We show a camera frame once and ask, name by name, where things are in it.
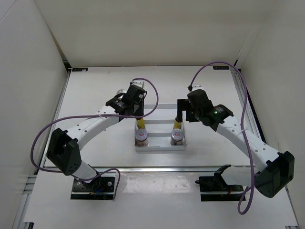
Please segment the small yellow label bottle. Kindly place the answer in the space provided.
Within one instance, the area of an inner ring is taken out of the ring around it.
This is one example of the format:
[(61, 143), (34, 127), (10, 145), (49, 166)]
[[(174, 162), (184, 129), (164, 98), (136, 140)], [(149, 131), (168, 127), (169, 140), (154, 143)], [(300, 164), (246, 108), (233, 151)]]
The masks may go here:
[(145, 120), (143, 118), (137, 118), (136, 124), (138, 129), (145, 129)]

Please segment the short jar grey lid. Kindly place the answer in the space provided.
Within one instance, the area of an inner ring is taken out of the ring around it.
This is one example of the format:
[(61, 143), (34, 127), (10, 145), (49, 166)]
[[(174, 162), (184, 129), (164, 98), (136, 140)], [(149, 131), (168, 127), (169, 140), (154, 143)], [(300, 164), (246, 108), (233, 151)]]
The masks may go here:
[(148, 133), (146, 129), (140, 128), (135, 132), (135, 144), (139, 147), (145, 147), (148, 145)]

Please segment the short jar orange label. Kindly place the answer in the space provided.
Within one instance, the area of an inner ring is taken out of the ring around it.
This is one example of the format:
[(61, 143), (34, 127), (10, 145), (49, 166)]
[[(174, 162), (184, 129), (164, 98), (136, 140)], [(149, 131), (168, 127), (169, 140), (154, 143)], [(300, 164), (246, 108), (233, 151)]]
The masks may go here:
[(183, 146), (184, 145), (184, 132), (179, 129), (173, 129), (171, 132), (171, 145), (172, 146)]

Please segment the tall white jar silver lid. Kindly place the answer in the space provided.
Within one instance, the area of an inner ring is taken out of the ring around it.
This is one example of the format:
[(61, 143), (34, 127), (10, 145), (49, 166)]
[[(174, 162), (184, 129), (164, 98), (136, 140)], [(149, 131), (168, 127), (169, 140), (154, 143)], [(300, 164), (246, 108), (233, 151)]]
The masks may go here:
[(122, 98), (126, 94), (126, 92), (127, 91), (125, 89), (120, 89), (120, 90), (117, 91), (116, 97), (117, 98)]

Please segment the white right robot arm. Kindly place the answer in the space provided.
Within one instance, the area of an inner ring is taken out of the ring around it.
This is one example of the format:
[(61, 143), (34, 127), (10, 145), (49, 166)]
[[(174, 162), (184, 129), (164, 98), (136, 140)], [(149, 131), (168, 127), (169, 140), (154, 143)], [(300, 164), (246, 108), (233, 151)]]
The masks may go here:
[(290, 152), (281, 153), (242, 128), (233, 112), (222, 104), (214, 106), (204, 90), (194, 90), (187, 96), (177, 100), (176, 121), (201, 122), (231, 141), (258, 170), (254, 187), (262, 195), (274, 197), (294, 178), (295, 158)]

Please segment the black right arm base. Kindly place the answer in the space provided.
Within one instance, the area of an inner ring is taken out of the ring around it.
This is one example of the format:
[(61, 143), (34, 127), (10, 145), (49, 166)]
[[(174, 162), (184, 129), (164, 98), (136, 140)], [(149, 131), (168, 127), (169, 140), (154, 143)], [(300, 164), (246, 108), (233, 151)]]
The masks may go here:
[(195, 184), (199, 185), (202, 202), (239, 201), (244, 188), (241, 185), (222, 185), (215, 177), (199, 177)]

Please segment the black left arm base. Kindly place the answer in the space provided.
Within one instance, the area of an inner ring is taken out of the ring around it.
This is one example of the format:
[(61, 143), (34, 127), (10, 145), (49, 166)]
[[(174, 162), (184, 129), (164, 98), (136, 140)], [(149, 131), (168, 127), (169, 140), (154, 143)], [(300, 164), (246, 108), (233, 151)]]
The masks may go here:
[(72, 200), (114, 200), (115, 173), (103, 174), (94, 183), (74, 179), (71, 188)]

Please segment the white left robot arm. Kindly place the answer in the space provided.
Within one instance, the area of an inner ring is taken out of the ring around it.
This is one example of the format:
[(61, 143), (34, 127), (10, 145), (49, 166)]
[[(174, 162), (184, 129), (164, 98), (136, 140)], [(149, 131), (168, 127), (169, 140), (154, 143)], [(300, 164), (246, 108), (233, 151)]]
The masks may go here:
[(80, 151), (89, 141), (119, 123), (125, 116), (143, 115), (145, 95), (144, 82), (136, 80), (122, 96), (117, 94), (107, 101), (96, 113), (97, 117), (85, 119), (64, 131), (57, 128), (52, 132), (47, 158), (64, 175), (82, 179), (89, 191), (95, 191), (100, 185), (100, 179), (96, 176), (97, 172), (82, 161)]

